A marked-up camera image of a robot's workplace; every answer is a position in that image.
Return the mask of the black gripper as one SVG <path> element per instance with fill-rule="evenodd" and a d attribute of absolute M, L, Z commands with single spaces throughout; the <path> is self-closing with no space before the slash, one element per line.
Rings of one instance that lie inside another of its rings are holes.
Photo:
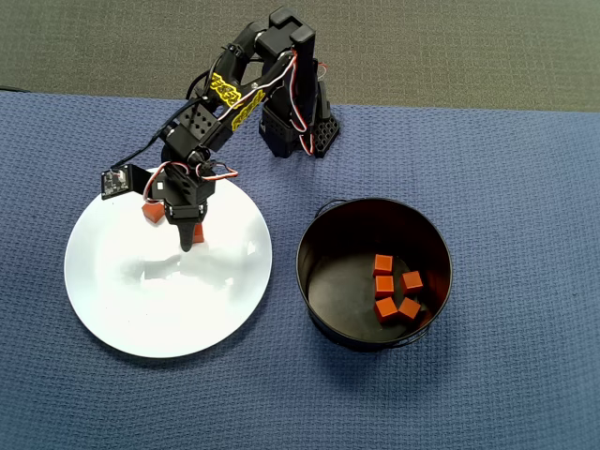
<path fill-rule="evenodd" d="M 203 180 L 194 169 L 179 162 L 162 163 L 150 181 L 149 201 L 165 203 L 165 216 L 177 227 L 180 248 L 190 251 L 195 228 L 203 223 L 206 201 L 215 193 L 216 182 Z"/>

